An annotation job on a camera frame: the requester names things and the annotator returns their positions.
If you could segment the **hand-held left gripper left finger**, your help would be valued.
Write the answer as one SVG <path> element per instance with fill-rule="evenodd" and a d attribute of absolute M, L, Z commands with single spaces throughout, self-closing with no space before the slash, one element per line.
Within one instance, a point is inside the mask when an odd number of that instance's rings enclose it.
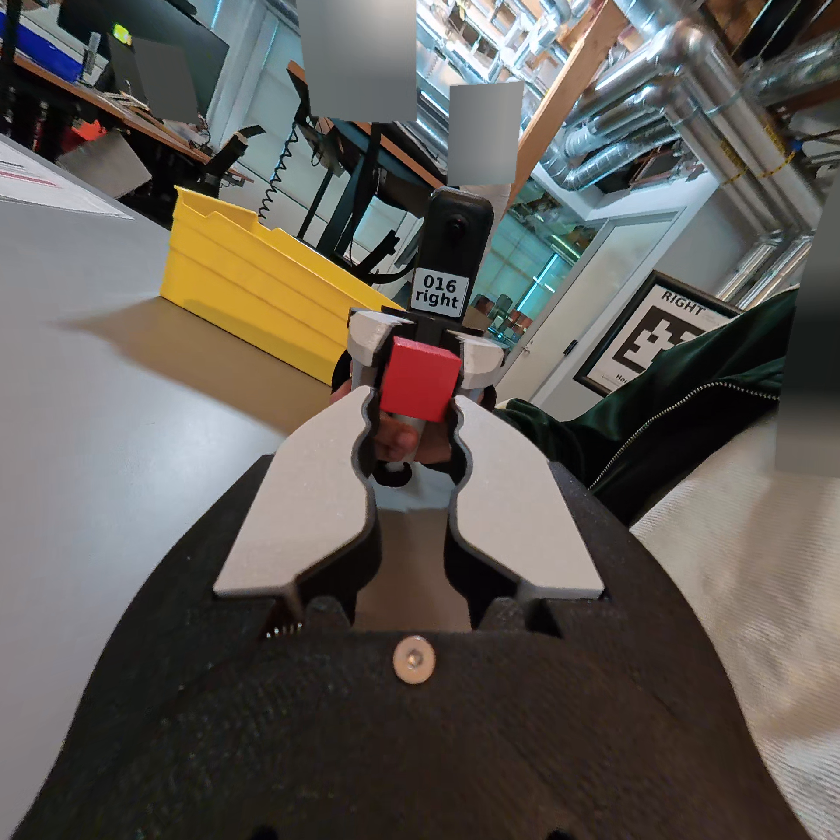
<path fill-rule="evenodd" d="M 224 599 L 272 596 L 302 619 L 329 596 L 356 621 L 358 594 L 382 564 L 369 477 L 379 399 L 362 385 L 278 448 L 213 585 Z"/>

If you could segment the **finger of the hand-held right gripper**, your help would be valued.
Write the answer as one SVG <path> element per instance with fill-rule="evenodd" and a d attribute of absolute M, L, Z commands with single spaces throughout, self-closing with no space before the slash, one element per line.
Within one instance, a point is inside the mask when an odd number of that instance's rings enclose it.
<path fill-rule="evenodd" d="M 497 385 L 505 373 L 506 351 L 489 339 L 455 332 L 460 357 L 456 396 L 465 396 L 484 407 L 495 408 Z"/>
<path fill-rule="evenodd" d="M 407 318 L 383 311 L 354 308 L 350 311 L 346 350 L 351 357 L 351 390 L 362 385 L 376 387 L 384 371 L 391 342 Z"/>

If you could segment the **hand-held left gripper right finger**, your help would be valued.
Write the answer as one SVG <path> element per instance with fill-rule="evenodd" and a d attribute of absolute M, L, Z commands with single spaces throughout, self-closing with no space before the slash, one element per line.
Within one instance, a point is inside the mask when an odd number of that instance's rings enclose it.
<path fill-rule="evenodd" d="M 542 601 L 598 600 L 605 584 L 543 453 L 463 395 L 450 430 L 446 576 L 470 620 L 497 598 L 526 617 Z"/>

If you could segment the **red cube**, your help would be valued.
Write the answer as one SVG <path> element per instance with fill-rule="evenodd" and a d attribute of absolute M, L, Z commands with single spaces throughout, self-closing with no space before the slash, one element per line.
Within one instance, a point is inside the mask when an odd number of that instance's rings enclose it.
<path fill-rule="evenodd" d="M 461 360 L 449 350 L 394 337 L 381 380 L 380 408 L 432 424 L 445 421 Z"/>

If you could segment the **yellow plastic bin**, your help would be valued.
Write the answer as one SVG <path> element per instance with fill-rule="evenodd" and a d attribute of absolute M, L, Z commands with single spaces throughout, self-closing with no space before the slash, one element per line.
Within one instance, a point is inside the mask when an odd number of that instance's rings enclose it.
<path fill-rule="evenodd" d="M 160 296 L 330 384 L 350 310 L 394 303 L 255 212 L 176 191 Z"/>

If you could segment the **person's right hand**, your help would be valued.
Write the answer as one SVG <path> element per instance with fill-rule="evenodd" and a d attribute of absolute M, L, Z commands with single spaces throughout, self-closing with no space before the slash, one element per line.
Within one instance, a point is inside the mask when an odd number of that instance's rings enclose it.
<path fill-rule="evenodd" d="M 444 464 L 451 458 L 448 427 L 426 423 L 420 434 L 406 423 L 381 413 L 374 451 L 379 460 L 388 463 L 412 459 L 426 466 Z"/>

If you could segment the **white door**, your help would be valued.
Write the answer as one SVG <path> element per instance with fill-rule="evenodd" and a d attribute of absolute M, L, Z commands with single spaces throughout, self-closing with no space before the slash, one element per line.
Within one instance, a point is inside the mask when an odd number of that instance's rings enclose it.
<path fill-rule="evenodd" d="M 676 210 L 651 213 L 608 225 L 603 240 L 528 347 L 528 360 L 537 365 L 535 382 L 526 393 L 532 403 L 540 404 L 542 393 L 550 392 L 550 383 L 569 354 L 631 284 L 679 215 Z"/>

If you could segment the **framed marker poster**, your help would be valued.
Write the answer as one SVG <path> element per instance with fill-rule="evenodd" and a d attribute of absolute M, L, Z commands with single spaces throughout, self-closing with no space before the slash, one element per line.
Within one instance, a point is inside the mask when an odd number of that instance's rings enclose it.
<path fill-rule="evenodd" d="M 732 304 L 653 270 L 574 380 L 607 396 L 645 373 L 661 353 L 717 329 L 739 314 Z"/>

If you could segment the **person's cream trousers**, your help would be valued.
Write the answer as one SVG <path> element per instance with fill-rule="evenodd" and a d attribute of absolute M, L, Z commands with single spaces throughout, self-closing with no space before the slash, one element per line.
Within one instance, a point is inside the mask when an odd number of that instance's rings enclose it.
<path fill-rule="evenodd" d="M 777 471 L 775 432 L 772 412 L 630 529 L 699 617 L 806 831 L 838 838 L 838 479 Z"/>

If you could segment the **long wooden office desk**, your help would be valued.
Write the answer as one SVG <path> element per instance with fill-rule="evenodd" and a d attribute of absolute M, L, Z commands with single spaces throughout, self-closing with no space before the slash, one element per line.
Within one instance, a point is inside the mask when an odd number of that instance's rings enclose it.
<path fill-rule="evenodd" d="M 140 133 L 193 161 L 197 166 L 205 166 L 213 157 L 167 128 L 147 109 L 132 105 L 131 98 L 102 93 L 86 85 L 63 80 L 20 52 L 15 53 L 14 66 L 16 73 L 13 79 L 34 87 L 34 96 L 47 102 L 50 107 L 66 111 L 71 120 L 87 123 L 99 121 L 107 130 L 121 129 Z"/>

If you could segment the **bundle of silver ducts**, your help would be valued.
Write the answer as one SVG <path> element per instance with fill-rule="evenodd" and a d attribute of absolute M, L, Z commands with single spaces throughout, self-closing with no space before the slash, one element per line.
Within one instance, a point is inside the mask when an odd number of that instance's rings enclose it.
<path fill-rule="evenodd" d="M 586 88 L 542 168 L 579 192 L 680 140 L 757 231 L 718 295 L 752 308 L 804 268 L 825 200 L 769 108 L 824 88 L 838 95 L 838 27 L 778 56 L 737 66 L 720 39 L 677 2 L 616 2 L 644 37 Z"/>

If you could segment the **grey cardboard panel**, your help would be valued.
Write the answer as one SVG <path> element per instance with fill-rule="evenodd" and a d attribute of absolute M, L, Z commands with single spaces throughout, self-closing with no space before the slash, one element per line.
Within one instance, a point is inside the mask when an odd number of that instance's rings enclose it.
<path fill-rule="evenodd" d="M 122 133 L 111 132 L 61 155 L 56 165 L 113 198 L 152 180 L 152 174 Z"/>

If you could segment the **printed paper sheet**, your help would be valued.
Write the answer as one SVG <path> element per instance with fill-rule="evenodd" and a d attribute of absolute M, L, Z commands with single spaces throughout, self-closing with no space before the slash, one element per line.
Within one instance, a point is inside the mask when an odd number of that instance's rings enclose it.
<path fill-rule="evenodd" d="M 62 211 L 129 219 L 124 211 L 88 189 L 29 158 L 15 144 L 1 139 L 1 199 Z"/>

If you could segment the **black computer monitor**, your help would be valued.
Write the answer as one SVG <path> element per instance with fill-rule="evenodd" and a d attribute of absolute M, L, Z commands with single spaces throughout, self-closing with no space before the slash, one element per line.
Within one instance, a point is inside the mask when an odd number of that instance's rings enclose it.
<path fill-rule="evenodd" d="M 183 50 L 196 93 L 197 112 L 208 115 L 228 55 L 228 45 L 202 24 L 192 2 L 71 1 L 63 2 L 58 26 L 88 43 L 101 37 L 98 53 L 107 61 L 96 89 L 119 92 L 147 102 L 142 79 L 129 52 L 139 40 Z"/>

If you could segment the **blue storage crate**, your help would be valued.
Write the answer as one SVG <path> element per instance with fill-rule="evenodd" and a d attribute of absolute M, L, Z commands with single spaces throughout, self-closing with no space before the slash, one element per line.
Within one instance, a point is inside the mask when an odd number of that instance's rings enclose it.
<path fill-rule="evenodd" d="M 58 26 L 59 11 L 59 3 L 47 7 L 38 6 L 29 10 L 25 9 L 21 14 L 21 22 L 25 28 L 38 37 L 47 40 L 54 47 L 81 64 L 85 46 L 77 38 Z"/>

